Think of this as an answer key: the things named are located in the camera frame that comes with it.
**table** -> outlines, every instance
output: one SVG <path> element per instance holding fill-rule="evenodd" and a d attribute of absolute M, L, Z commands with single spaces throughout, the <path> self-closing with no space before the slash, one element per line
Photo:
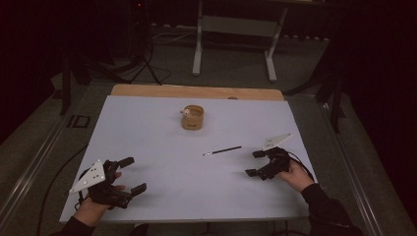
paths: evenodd
<path fill-rule="evenodd" d="M 200 131 L 181 128 L 180 110 L 189 103 L 206 111 Z M 253 122 L 249 113 L 258 111 L 265 112 L 263 121 L 281 125 Z M 107 97 L 77 176 L 98 157 L 119 160 L 131 155 L 136 159 L 123 169 L 120 181 L 128 188 L 147 182 L 148 189 L 127 209 L 116 208 L 104 216 L 108 222 L 304 217 L 307 205 L 286 183 L 262 181 L 245 173 L 245 169 L 268 163 L 251 155 L 261 149 L 265 138 L 288 132 L 293 137 L 281 147 L 296 153 L 313 170 L 279 90 L 118 85 Z M 238 145 L 242 148 L 202 156 Z M 70 195 L 60 221 L 69 219 L 76 202 L 77 196 Z"/>

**person's right hand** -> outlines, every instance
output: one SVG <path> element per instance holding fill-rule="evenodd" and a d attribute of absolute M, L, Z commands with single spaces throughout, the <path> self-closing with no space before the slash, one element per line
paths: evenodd
<path fill-rule="evenodd" d="M 309 177 L 304 168 L 293 160 L 290 160 L 288 172 L 281 171 L 276 176 L 287 182 L 289 186 L 299 193 L 314 184 L 314 181 Z"/>

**floor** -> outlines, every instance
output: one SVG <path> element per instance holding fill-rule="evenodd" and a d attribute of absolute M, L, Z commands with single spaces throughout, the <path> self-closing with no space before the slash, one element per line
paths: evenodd
<path fill-rule="evenodd" d="M 262 40 L 255 40 L 255 46 L 242 45 L 235 37 L 220 43 L 218 35 L 205 36 L 201 74 L 192 76 L 194 37 L 190 33 L 181 40 L 171 41 L 175 38 L 172 36 L 154 39 L 150 64 L 163 84 L 288 90 L 309 80 L 327 46 L 326 41 L 282 38 L 273 56 L 278 81 L 272 84 L 268 81 Z M 121 76 L 132 79 L 137 71 Z M 0 147 L 0 186 L 4 190 L 0 197 L 1 235 L 34 234 L 38 227 L 34 219 L 40 219 L 41 213 L 40 235 L 62 227 L 58 220 L 66 201 L 63 193 L 76 178 L 82 148 L 88 144 L 104 99 L 115 85 L 97 73 L 91 75 L 89 86 L 73 82 L 72 106 L 66 115 L 59 116 L 61 101 L 51 97 Z M 60 76 L 52 78 L 57 87 Z M 155 80 L 149 70 L 143 70 L 134 84 L 155 84 Z M 336 134 L 328 122 L 327 105 L 314 100 L 316 90 L 309 88 L 285 98 L 319 182 L 330 196 L 343 202 L 365 235 L 417 235 L 349 97 L 343 95 L 341 108 L 345 117 L 339 119 L 340 134 Z M 89 126 L 67 127 L 72 115 L 90 117 Z M 74 159 L 60 170 L 72 156 Z M 129 235 L 133 227 L 105 223 L 94 235 Z M 276 231 L 283 227 L 284 221 L 275 222 Z M 289 227 L 305 233 L 309 230 L 305 218 L 290 220 Z"/>

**white tabletop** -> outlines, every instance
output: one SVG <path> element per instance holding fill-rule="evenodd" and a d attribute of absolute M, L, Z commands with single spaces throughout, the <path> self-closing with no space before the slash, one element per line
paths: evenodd
<path fill-rule="evenodd" d="M 181 127 L 187 105 L 204 108 L 199 131 Z M 268 159 L 254 159 L 266 138 L 291 133 L 280 145 L 312 171 L 300 133 L 286 101 L 108 96 L 89 142 L 80 174 L 98 159 L 135 163 L 122 169 L 115 184 L 127 192 L 142 183 L 148 189 L 128 208 L 103 217 L 110 222 L 261 220 L 308 215 L 299 193 L 279 179 L 248 177 Z M 242 148 L 203 156 L 224 148 Z M 74 214 L 78 195 L 70 195 L 60 221 Z"/>

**person's left hand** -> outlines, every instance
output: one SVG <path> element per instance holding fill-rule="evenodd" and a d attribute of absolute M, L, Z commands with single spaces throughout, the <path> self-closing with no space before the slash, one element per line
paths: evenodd
<path fill-rule="evenodd" d="M 116 172 L 114 175 L 116 178 L 119 178 L 122 173 Z M 124 185 L 118 185 L 115 186 L 115 188 L 122 191 L 126 187 Z M 97 204 L 93 202 L 91 198 L 86 197 L 86 199 L 81 203 L 80 208 L 74 214 L 74 217 L 87 226 L 95 227 L 109 207 L 109 205 Z"/>

